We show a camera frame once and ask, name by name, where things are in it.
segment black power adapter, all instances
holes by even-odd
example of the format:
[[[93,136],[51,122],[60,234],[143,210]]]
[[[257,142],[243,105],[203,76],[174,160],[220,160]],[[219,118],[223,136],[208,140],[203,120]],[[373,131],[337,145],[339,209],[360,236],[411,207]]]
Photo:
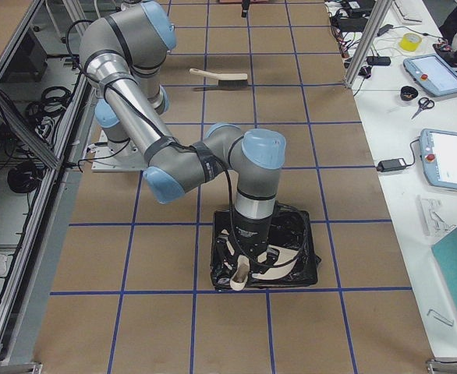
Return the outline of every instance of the black power adapter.
[[[383,34],[386,34],[389,30],[391,30],[393,28],[393,25],[391,25],[390,23],[387,23],[386,25],[382,26],[378,31],[377,31],[377,34],[376,36],[377,37],[380,37],[381,35]]]
[[[381,173],[387,173],[389,171],[403,170],[408,166],[403,158],[392,158],[391,160],[379,161],[376,170]]]
[[[390,66],[391,59],[388,56],[368,56],[367,64],[370,66]]]

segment wooden brush handle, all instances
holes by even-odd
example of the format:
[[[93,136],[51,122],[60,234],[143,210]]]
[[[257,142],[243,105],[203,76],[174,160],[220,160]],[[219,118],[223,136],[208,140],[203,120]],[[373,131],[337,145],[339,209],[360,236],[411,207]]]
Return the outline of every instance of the wooden brush handle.
[[[244,72],[229,74],[217,74],[215,72],[205,72],[204,70],[199,69],[191,69],[189,70],[190,74],[194,74],[195,76],[205,76],[206,78],[218,79],[218,80],[247,80],[247,74]]]

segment yellow tape roll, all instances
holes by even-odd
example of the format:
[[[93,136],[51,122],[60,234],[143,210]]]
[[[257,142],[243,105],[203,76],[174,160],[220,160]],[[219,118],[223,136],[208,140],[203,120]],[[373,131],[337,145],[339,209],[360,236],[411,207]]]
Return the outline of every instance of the yellow tape roll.
[[[399,46],[405,51],[414,52],[423,39],[416,34],[407,33],[400,40]]]

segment blue tape grid line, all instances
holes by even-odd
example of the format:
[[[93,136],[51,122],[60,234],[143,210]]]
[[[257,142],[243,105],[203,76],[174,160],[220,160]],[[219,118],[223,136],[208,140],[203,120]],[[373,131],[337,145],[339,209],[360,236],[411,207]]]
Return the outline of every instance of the blue tape grid line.
[[[294,52],[296,52],[296,41],[295,41],[295,38],[294,38],[293,28],[291,27],[291,16],[290,16],[290,13],[289,13],[289,6],[288,6],[288,3],[287,3],[287,0],[285,0],[284,3],[285,3],[285,8],[286,8],[287,16],[288,16],[288,21],[289,21],[289,29],[291,31],[292,48],[293,48]],[[300,70],[300,66],[299,66],[299,59],[298,59],[297,55],[295,55],[295,59],[296,59],[296,68],[298,69],[299,81],[301,83],[303,83],[303,77],[302,77],[302,74],[301,74],[301,70]],[[302,92],[302,95],[303,95],[303,105],[305,106],[306,120],[310,123],[310,113],[308,111],[308,106],[307,106],[307,103],[306,103],[306,93],[305,93],[305,89],[304,89],[303,86],[301,87],[301,92]],[[318,162],[319,160],[318,160],[317,151],[316,151],[316,147],[315,147],[314,132],[312,131],[311,126],[309,126],[309,133],[310,133],[310,140],[312,142],[312,150],[313,150],[315,164],[318,165],[319,164],[319,162]],[[329,218],[329,216],[328,216],[328,208],[327,208],[327,205],[326,205],[326,199],[325,199],[325,194],[324,194],[324,186],[322,184],[322,177],[321,177],[321,170],[320,169],[317,169],[317,178],[318,178],[318,182],[319,182],[319,188],[320,188],[320,191],[321,191],[321,199],[322,199],[322,206],[324,208],[324,216],[325,216],[326,221],[328,221],[328,218]],[[336,260],[334,241],[332,239],[331,225],[328,222],[326,222],[326,226],[327,226],[327,229],[328,229],[329,242],[331,244],[331,254],[332,254],[332,260],[333,260],[334,267],[335,267],[336,280],[338,282],[338,288],[341,289],[341,279],[340,279],[340,276],[339,276],[339,268],[338,268],[338,264],[337,264],[337,260]],[[351,333],[350,333],[350,329],[349,329],[348,316],[346,314],[346,307],[345,307],[342,291],[339,291],[339,297],[340,297],[340,300],[341,300],[342,315],[343,315],[343,321],[344,321],[344,324],[345,324],[346,339],[348,341],[348,346],[349,346],[349,351],[350,351],[350,358],[352,360],[353,372],[354,372],[354,374],[358,374],[358,370],[357,370],[357,367],[356,367],[355,351],[353,349],[353,342],[352,342],[352,337],[351,337]]]
[[[50,296],[92,296],[92,295],[219,295],[219,294],[317,294],[334,292],[394,292],[411,291],[410,286],[399,287],[347,287],[347,288],[271,288],[267,290],[244,289],[242,291],[216,290],[115,290],[115,291],[52,291]]]
[[[107,373],[112,373],[112,364],[114,362],[114,353],[116,347],[116,341],[118,338],[118,331],[119,331],[119,322],[121,320],[121,309],[122,309],[122,302],[125,295],[125,288],[126,288],[126,276],[128,274],[128,265],[129,265],[129,257],[131,255],[131,249],[133,244],[133,234],[135,231],[135,220],[136,220],[136,212],[138,210],[138,202],[140,198],[140,189],[142,187],[142,173],[139,174],[138,186],[136,187],[136,195],[135,195],[135,204],[133,206],[133,215],[132,215],[132,224],[129,231],[129,241],[128,241],[128,249],[126,250],[126,259],[125,259],[125,266],[122,272],[122,281],[121,281],[121,290],[119,290],[119,303],[118,303],[118,310],[116,312],[116,319],[114,325],[114,331],[112,333],[112,344],[111,344],[111,352],[109,354],[109,361],[108,361],[108,368]]]
[[[207,68],[207,57],[208,55],[247,55],[247,53],[207,53],[208,49],[208,33],[210,28],[232,28],[232,26],[208,26],[209,25],[209,8],[210,8],[210,1],[207,2],[199,2],[199,3],[190,3],[190,4],[182,4],[182,3],[176,3],[172,0],[169,0],[168,2],[168,14],[171,9],[171,5],[206,5],[207,6],[207,24],[205,27],[196,27],[196,26],[178,26],[177,28],[182,29],[182,28],[200,28],[200,29],[206,29],[206,34],[205,34],[205,52],[203,54],[176,54],[172,53],[172,56],[178,56],[178,55],[203,55],[204,56],[204,68]],[[269,347],[269,353],[270,353],[270,364],[271,364],[271,371],[272,374],[276,373],[276,368],[275,368],[275,352],[274,352],[274,343],[273,343],[273,334],[272,334],[272,321],[271,321],[271,295],[272,294],[277,294],[277,293],[321,293],[321,292],[337,292],[340,297],[341,305],[342,305],[342,314],[343,314],[343,319],[344,319],[344,324],[345,324],[345,333],[346,337],[348,340],[348,345],[349,345],[349,351],[350,351],[350,356],[352,360],[352,368],[354,374],[358,374],[358,368],[356,367],[356,358],[355,358],[355,352],[352,344],[352,337],[349,329],[349,323],[348,323],[348,316],[346,312],[346,307],[345,307],[345,301],[343,298],[344,293],[348,292],[356,292],[356,291],[411,291],[411,287],[358,287],[358,288],[343,288],[341,285],[341,279],[339,275],[339,270],[338,270],[338,263],[335,255],[335,246],[334,246],[334,241],[332,238],[332,233],[331,233],[331,224],[369,224],[369,223],[390,223],[391,220],[389,219],[380,219],[380,220],[330,220],[328,217],[328,210],[326,207],[326,202],[325,202],[325,195],[324,195],[324,188],[322,185],[321,181],[321,170],[325,169],[345,169],[345,168],[373,168],[373,165],[345,165],[345,166],[319,166],[318,165],[318,159],[317,159],[317,153],[314,147],[314,136],[312,133],[312,126],[314,125],[344,125],[344,124],[359,124],[361,123],[360,121],[345,121],[345,122],[313,122],[309,116],[307,104],[306,104],[306,96],[305,96],[305,91],[304,87],[308,86],[339,86],[342,85],[341,83],[332,83],[332,84],[303,84],[302,80],[302,75],[299,70],[299,60],[298,56],[299,55],[338,55],[336,52],[303,52],[303,53],[298,53],[296,51],[296,43],[294,40],[294,35],[293,35],[293,28],[300,28],[300,27],[309,27],[309,28],[318,28],[318,27],[329,27],[329,26],[292,26],[291,25],[291,20],[290,20],[290,15],[289,15],[289,7],[288,5],[291,4],[302,4],[302,3],[295,3],[295,2],[288,2],[284,1],[285,7],[286,7],[286,12],[287,12],[287,17],[288,17],[288,26],[273,26],[273,27],[281,27],[281,28],[289,28],[291,30],[291,38],[292,38],[292,45],[293,45],[293,50],[294,52],[291,53],[286,53],[286,52],[278,52],[278,53],[270,53],[270,52],[262,52],[262,53],[253,53],[251,51],[251,36],[250,36],[250,29],[251,28],[259,28],[259,27],[268,27],[268,26],[250,26],[249,25],[249,20],[246,20],[246,26],[235,26],[239,28],[244,28],[246,27],[248,29],[248,35],[249,35],[249,49],[250,49],[250,68],[251,68],[251,78],[253,79],[253,61],[252,61],[252,56],[253,55],[294,55],[296,59],[296,67],[298,69],[298,74],[299,74],[299,85],[268,85],[268,84],[260,84],[260,85],[255,85],[253,81],[250,84],[250,88],[252,90],[252,96],[253,96],[253,115],[254,115],[254,123],[247,123],[248,125],[255,125],[256,127],[262,126],[262,125],[307,125],[309,128],[309,133],[310,133],[310,141],[313,146],[313,154],[314,154],[314,161],[317,166],[313,167],[287,167],[284,169],[288,170],[299,170],[299,169],[310,169],[310,170],[316,170],[317,171],[317,177],[319,181],[319,187],[321,191],[321,200],[324,208],[324,214],[325,214],[325,220],[317,220],[317,221],[310,221],[312,224],[326,224],[327,229],[328,229],[328,237],[329,237],[329,242],[331,246],[331,251],[332,251],[332,259],[334,263],[334,268],[335,268],[335,274],[336,274],[336,280],[338,286],[336,288],[296,288],[296,289],[268,289],[268,290],[243,290],[243,291],[223,291],[224,293],[242,293],[242,294],[265,294],[266,298],[266,305],[267,305],[267,326],[268,326],[268,347]],[[323,2],[314,2],[314,4],[323,4]],[[178,86],[196,86],[196,85],[178,85]],[[302,96],[303,96],[303,104],[305,107],[305,113],[306,113],[306,122],[287,122],[287,123],[282,123],[282,122],[269,122],[269,123],[258,123],[257,122],[257,110],[256,110],[256,88],[257,87],[281,87],[281,86],[296,86],[300,87],[302,91]],[[204,126],[208,125],[207,122],[204,122],[204,112],[205,112],[205,104],[206,104],[206,94],[205,92],[203,93],[203,98],[202,98],[202,119],[200,123],[200,138],[202,139],[202,135],[204,133]],[[192,125],[196,124],[199,125],[198,123],[170,123],[170,125]],[[126,261],[125,261],[125,266],[123,270],[123,276],[122,276],[122,286],[120,290],[115,290],[115,291],[53,291],[51,292],[51,296],[78,296],[78,295],[118,295],[119,296],[119,303],[118,303],[118,308],[116,312],[116,318],[115,318],[115,328],[113,332],[113,338],[112,338],[112,346],[111,346],[111,352],[109,355],[109,361],[108,361],[108,374],[112,373],[112,365],[114,361],[114,354],[115,354],[115,347],[117,343],[117,338],[118,338],[118,333],[119,333],[119,322],[121,318],[121,311],[122,311],[122,303],[125,295],[192,295],[193,296],[193,308],[192,308],[192,326],[191,326],[191,342],[190,342],[190,373],[194,373],[194,360],[195,360],[195,336],[196,336],[196,307],[197,307],[197,295],[217,295],[220,293],[220,291],[216,290],[197,290],[197,267],[198,267],[198,257],[199,257],[199,231],[201,226],[211,226],[212,223],[204,223],[200,221],[200,202],[201,202],[201,188],[198,188],[197,190],[197,214],[196,214],[196,222],[177,222],[177,223],[171,223],[171,222],[165,222],[165,223],[140,223],[136,222],[136,213],[138,209],[138,202],[140,198],[140,188],[141,188],[141,183],[142,183],[142,178],[140,174],[140,180],[138,181],[138,186],[137,186],[137,191],[136,191],[136,199],[135,199],[135,204],[133,208],[133,219],[131,223],[123,223],[123,222],[102,222],[102,223],[72,223],[69,224],[71,227],[98,227],[98,226],[130,226],[130,234],[129,234],[129,243],[128,243],[128,249],[126,253]],[[129,258],[131,254],[131,248],[133,244],[133,234],[134,234],[134,228],[136,226],[195,226],[196,227],[196,241],[195,241],[195,254],[194,254],[194,275],[193,275],[193,289],[192,290],[126,290],[126,276],[127,276],[127,271],[128,271],[128,265],[129,265]]]
[[[250,29],[288,29],[289,26],[286,25],[274,25],[274,26],[175,26],[175,30],[181,30],[181,29],[198,29],[198,30],[205,30],[205,29],[246,29],[249,27]],[[324,25],[310,25],[310,26],[293,26],[293,29],[330,29],[330,26],[324,26]],[[338,52],[329,52],[330,54],[337,55]]]
[[[379,220],[310,220],[311,224],[383,224],[390,223],[391,219]],[[196,226],[196,222],[135,222],[134,226]],[[91,223],[83,222],[79,224],[69,224],[72,228],[86,227],[108,227],[108,226],[131,226],[131,223],[115,222],[115,223]],[[200,226],[212,226],[213,222],[199,222]]]

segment scissors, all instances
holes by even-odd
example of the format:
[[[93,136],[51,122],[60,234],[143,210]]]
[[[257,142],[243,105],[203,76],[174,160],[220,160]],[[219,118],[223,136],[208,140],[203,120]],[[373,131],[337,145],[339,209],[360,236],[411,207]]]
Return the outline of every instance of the scissors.
[[[434,107],[434,101],[427,97],[421,97],[419,101],[417,101],[419,104],[419,109],[417,109],[417,112],[414,113],[413,117],[411,119],[414,119],[421,111],[424,111],[425,109],[431,109]]]

